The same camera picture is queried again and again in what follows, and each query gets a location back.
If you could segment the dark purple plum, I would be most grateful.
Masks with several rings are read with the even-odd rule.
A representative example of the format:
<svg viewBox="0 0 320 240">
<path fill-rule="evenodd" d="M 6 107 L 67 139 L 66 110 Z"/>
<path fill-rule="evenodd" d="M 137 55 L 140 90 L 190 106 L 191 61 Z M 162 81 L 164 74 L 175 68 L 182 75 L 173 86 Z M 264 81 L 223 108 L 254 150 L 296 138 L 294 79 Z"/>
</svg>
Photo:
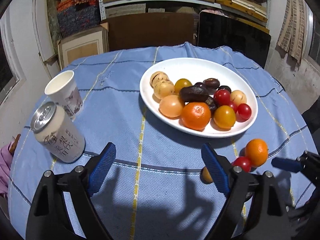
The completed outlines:
<svg viewBox="0 0 320 240">
<path fill-rule="evenodd" d="M 201 87 L 201 88 L 204 88 L 204 89 L 207 88 L 206 85 L 204 83 L 202 83 L 202 82 L 197 82 L 197 83 L 194 84 L 194 86 Z"/>
</svg>

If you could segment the pale speckled fruit on plate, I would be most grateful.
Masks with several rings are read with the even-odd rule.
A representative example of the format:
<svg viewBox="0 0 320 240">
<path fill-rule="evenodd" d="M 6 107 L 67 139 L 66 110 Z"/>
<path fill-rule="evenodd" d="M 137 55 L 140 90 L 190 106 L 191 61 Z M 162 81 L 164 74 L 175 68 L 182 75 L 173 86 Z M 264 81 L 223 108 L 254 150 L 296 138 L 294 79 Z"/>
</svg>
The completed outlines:
<svg viewBox="0 0 320 240">
<path fill-rule="evenodd" d="M 247 103 L 246 94 L 240 90 L 234 90 L 230 94 L 230 101 L 237 106 L 242 103 Z"/>
</svg>

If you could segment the large dark water chestnut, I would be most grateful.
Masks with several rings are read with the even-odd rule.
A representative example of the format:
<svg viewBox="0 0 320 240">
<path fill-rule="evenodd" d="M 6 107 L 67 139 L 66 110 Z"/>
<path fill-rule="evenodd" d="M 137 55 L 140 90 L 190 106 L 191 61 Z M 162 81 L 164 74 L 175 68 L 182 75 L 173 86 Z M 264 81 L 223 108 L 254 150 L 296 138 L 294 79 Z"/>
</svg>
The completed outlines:
<svg viewBox="0 0 320 240">
<path fill-rule="evenodd" d="M 182 88 L 179 97 L 184 102 L 205 102 L 209 96 L 206 89 L 196 86 Z"/>
</svg>

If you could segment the yellow-orange tomato on plate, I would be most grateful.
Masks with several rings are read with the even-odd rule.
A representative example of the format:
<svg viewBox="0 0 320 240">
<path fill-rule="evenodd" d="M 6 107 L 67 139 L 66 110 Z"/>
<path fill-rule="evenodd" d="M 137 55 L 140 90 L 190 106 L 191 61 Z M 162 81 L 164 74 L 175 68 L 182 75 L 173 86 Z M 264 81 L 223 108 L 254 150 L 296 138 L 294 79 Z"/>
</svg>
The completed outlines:
<svg viewBox="0 0 320 240">
<path fill-rule="evenodd" d="M 175 83 L 175 93 L 179 94 L 180 90 L 185 87 L 190 87 L 193 84 L 188 79 L 179 79 Z"/>
</svg>

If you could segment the orange-yellow tomato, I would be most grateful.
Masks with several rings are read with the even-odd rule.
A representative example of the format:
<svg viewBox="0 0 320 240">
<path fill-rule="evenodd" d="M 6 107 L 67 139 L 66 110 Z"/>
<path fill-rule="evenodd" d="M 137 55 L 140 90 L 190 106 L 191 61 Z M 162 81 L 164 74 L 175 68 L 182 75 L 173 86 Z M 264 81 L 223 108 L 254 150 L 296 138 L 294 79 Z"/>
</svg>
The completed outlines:
<svg viewBox="0 0 320 240">
<path fill-rule="evenodd" d="M 236 122 L 235 111 L 227 105 L 217 108 L 213 115 L 214 123 L 221 129 L 231 129 Z"/>
</svg>

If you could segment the framed wooden picture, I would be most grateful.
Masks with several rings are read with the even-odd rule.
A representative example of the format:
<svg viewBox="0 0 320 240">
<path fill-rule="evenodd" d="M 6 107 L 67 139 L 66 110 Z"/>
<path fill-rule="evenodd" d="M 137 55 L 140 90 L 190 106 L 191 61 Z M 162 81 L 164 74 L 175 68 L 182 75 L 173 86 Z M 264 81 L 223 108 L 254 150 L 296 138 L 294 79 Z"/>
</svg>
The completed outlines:
<svg viewBox="0 0 320 240">
<path fill-rule="evenodd" d="M 57 43 L 60 69 L 82 57 L 103 54 L 109 51 L 108 30 L 97 26 L 71 35 Z"/>
</svg>

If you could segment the peach coloured fruit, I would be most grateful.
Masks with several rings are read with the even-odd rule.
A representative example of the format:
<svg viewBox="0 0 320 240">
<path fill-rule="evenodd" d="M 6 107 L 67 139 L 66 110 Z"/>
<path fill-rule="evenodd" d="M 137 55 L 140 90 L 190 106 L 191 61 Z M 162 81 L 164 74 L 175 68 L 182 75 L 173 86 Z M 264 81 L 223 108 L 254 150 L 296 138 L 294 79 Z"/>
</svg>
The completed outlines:
<svg viewBox="0 0 320 240">
<path fill-rule="evenodd" d="M 164 97 L 159 103 L 159 111 L 167 118 L 178 118 L 185 106 L 183 100 L 178 95 Z"/>
</svg>

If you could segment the dark wooden board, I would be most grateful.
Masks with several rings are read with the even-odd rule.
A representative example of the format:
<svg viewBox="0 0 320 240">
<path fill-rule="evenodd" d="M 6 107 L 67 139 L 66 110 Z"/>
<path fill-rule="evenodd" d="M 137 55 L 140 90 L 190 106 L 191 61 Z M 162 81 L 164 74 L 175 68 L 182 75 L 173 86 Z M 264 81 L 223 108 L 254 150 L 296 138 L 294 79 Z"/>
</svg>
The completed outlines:
<svg viewBox="0 0 320 240">
<path fill-rule="evenodd" d="M 108 18 L 109 50 L 195 44 L 194 17 L 176 12 L 152 12 Z"/>
</svg>

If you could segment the brown water chestnut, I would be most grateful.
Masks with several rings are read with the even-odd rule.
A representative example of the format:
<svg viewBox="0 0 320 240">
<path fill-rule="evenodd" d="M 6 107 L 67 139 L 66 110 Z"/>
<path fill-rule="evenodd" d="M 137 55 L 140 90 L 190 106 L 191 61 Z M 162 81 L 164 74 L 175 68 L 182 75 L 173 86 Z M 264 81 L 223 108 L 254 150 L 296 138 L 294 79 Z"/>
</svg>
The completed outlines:
<svg viewBox="0 0 320 240">
<path fill-rule="evenodd" d="M 218 89 L 220 87 L 220 81 L 215 78 L 208 78 L 203 81 L 203 84 L 207 89 Z"/>
</svg>

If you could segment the white oval plate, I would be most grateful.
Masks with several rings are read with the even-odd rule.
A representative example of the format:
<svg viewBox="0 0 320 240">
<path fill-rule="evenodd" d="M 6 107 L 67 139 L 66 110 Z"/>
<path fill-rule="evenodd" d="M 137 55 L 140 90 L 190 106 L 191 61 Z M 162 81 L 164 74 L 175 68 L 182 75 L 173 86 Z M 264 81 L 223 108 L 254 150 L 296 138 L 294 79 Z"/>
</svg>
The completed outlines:
<svg viewBox="0 0 320 240">
<path fill-rule="evenodd" d="M 159 120 L 199 137 L 239 135 L 258 116 L 258 102 L 249 84 L 208 60 L 185 57 L 159 62 L 144 72 L 139 91 Z"/>
</svg>

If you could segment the pale yellow potato fruit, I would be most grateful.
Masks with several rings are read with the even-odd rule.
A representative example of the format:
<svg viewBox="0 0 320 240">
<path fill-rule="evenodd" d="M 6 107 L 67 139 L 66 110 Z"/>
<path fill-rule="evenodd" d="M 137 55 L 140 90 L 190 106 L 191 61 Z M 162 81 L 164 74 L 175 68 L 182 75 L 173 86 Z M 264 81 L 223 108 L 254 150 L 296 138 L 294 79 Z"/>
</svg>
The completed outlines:
<svg viewBox="0 0 320 240">
<path fill-rule="evenodd" d="M 163 99 L 166 96 L 175 94 L 175 86 L 170 80 L 161 80 L 155 84 L 153 93 L 158 99 Z"/>
</svg>

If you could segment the large orange mandarin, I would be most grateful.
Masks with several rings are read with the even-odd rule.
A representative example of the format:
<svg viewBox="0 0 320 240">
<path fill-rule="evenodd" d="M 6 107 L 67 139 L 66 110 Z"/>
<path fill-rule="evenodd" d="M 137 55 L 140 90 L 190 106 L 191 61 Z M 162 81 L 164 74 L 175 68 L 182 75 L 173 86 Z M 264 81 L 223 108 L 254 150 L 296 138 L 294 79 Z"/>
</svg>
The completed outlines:
<svg viewBox="0 0 320 240">
<path fill-rule="evenodd" d="M 211 111 L 204 102 L 190 102 L 182 109 L 183 126 L 196 131 L 202 131 L 211 119 Z"/>
</svg>

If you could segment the red tomato on plate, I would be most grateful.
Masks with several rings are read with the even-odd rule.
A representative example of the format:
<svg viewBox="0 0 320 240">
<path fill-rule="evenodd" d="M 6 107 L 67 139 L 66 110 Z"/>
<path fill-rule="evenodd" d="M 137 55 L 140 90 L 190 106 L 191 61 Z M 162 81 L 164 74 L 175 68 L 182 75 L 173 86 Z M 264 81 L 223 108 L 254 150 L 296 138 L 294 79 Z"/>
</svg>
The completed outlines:
<svg viewBox="0 0 320 240">
<path fill-rule="evenodd" d="M 230 101 L 228 106 L 231 107 L 235 113 L 237 113 L 238 106 L 237 106 L 237 104 L 235 102 Z"/>
</svg>

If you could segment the tan longan fruit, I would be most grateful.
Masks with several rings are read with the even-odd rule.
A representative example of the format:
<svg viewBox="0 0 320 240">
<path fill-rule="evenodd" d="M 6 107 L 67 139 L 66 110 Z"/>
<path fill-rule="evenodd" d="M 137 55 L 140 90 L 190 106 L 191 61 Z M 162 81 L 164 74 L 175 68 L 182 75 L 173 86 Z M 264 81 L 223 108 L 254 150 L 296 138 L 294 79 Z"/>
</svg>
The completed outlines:
<svg viewBox="0 0 320 240">
<path fill-rule="evenodd" d="M 201 180 L 205 183 L 205 184 L 211 184 L 213 182 L 213 179 L 207 169 L 207 167 L 205 166 L 202 171 L 201 171 Z"/>
</svg>

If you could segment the white paper cup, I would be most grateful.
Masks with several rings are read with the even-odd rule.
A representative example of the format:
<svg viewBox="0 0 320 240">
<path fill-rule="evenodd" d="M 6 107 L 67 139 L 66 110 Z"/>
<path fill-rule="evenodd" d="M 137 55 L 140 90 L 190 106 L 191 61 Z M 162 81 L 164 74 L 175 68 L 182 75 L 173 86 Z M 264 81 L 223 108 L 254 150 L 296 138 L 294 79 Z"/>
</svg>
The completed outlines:
<svg viewBox="0 0 320 240">
<path fill-rule="evenodd" d="M 61 106 L 71 119 L 75 119 L 83 106 L 83 100 L 75 81 L 75 72 L 67 70 L 55 76 L 44 89 L 53 102 Z"/>
</svg>

